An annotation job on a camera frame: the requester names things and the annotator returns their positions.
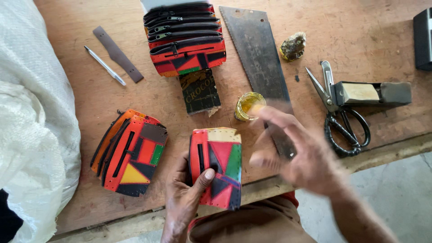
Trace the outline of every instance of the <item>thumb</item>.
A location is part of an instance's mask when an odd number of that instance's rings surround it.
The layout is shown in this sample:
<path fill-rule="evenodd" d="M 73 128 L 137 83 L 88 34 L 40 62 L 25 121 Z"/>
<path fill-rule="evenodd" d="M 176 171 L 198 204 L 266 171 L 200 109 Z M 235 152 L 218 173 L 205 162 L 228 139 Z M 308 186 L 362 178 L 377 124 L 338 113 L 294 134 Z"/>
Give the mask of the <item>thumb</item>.
<path fill-rule="evenodd" d="M 280 168 L 284 164 L 276 153 L 271 153 L 266 150 L 254 152 L 249 163 L 253 166 L 270 168 L 277 173 L 280 172 Z"/>
<path fill-rule="evenodd" d="M 213 169 L 206 169 L 201 173 L 198 179 L 195 181 L 194 185 L 191 188 L 192 193 L 196 197 L 200 197 L 204 190 L 210 186 L 210 183 L 213 181 L 215 177 L 215 171 Z"/>

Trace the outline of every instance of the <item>scissors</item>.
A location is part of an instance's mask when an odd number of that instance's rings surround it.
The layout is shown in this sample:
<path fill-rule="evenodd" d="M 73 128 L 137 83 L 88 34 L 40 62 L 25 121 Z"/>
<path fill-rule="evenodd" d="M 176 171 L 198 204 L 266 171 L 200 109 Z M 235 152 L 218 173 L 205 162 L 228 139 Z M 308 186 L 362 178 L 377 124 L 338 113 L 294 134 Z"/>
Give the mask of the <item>scissors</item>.
<path fill-rule="evenodd" d="M 324 135 L 327 140 L 332 145 L 335 152 L 340 157 L 352 157 L 359 154 L 362 151 L 363 147 L 366 147 L 371 141 L 371 132 L 369 130 L 369 126 L 366 120 L 356 111 L 352 110 L 350 107 L 343 105 L 338 106 L 336 103 L 336 94 L 334 92 L 334 83 L 333 83 L 333 74 L 331 73 L 330 63 L 328 61 L 323 61 L 321 63 L 324 73 L 324 84 L 326 89 L 324 90 L 317 79 L 312 75 L 308 68 L 306 68 L 309 77 L 312 80 L 312 83 L 315 86 L 315 89 L 318 92 L 318 95 L 321 97 L 321 100 L 324 103 L 324 106 L 327 108 L 328 113 L 324 123 Z M 363 130 L 365 131 L 365 140 L 362 144 L 357 140 L 356 135 L 351 129 L 351 125 L 349 124 L 348 117 L 346 116 L 346 112 L 352 114 L 362 125 Z M 345 127 L 339 124 L 335 116 L 340 113 L 342 116 L 343 123 Z M 352 150 L 345 150 L 334 141 L 330 127 L 335 128 L 338 132 L 340 132 L 351 144 Z"/>

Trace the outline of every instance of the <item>ballpoint pen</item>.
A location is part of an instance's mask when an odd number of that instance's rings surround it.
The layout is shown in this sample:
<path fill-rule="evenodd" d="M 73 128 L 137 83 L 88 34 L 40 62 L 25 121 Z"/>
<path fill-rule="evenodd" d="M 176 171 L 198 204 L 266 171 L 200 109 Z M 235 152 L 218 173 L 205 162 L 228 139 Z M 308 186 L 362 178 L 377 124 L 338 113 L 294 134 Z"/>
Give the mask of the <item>ballpoint pen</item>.
<path fill-rule="evenodd" d="M 123 79 L 120 78 L 120 76 L 115 73 L 104 61 L 102 61 L 101 58 L 99 58 L 96 53 L 94 53 L 90 48 L 87 46 L 84 46 L 84 48 L 92 55 L 107 71 L 108 73 L 115 79 L 117 79 L 118 82 L 120 82 L 123 85 L 126 85 L 126 83 L 123 81 Z"/>

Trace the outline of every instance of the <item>saw teeth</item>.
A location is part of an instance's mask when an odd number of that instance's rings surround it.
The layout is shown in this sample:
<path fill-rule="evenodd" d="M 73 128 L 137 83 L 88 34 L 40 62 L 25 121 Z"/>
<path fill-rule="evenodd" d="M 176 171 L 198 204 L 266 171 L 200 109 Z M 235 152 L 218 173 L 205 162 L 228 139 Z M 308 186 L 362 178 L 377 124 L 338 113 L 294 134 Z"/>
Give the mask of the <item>saw teeth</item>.
<path fill-rule="evenodd" d="M 220 7 L 222 7 L 222 6 L 219 6 L 219 11 L 220 11 L 220 13 L 222 14 L 223 21 L 224 21 L 224 23 L 225 23 L 225 25 L 226 25 L 226 28 L 228 29 L 229 37 L 231 38 L 231 41 L 232 41 L 232 43 L 234 44 L 235 51 L 237 52 L 237 55 L 238 55 L 238 57 L 240 58 L 241 66 L 243 67 L 243 70 L 244 70 L 245 73 L 246 73 L 246 77 L 248 77 L 249 84 L 250 84 L 251 87 L 252 87 L 252 91 L 255 91 L 255 90 L 254 90 L 254 87 L 253 87 L 252 84 L 251 84 L 251 79 L 249 78 L 248 72 L 246 72 L 246 68 L 245 68 L 245 66 L 243 65 L 243 60 L 241 59 L 241 56 L 240 56 L 240 54 L 238 53 L 237 46 L 235 45 L 235 42 L 234 42 L 234 40 L 232 39 L 231 31 L 230 31 L 230 25 L 229 25 L 228 22 L 225 20 L 224 12 L 223 12 L 223 10 L 222 10 Z"/>

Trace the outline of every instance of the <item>glass jar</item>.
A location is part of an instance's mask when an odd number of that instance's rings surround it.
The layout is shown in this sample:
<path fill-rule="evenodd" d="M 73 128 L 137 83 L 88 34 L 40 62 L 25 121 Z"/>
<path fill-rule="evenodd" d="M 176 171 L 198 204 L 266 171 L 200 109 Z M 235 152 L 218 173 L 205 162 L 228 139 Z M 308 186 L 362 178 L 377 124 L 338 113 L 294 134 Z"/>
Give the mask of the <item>glass jar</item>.
<path fill-rule="evenodd" d="M 266 105 L 266 100 L 264 97 L 255 92 L 248 92 L 240 97 L 237 102 L 237 106 L 234 110 L 235 119 L 245 122 L 245 121 L 253 121 L 258 119 L 257 116 L 248 115 L 248 111 L 252 108 L 253 105 Z"/>

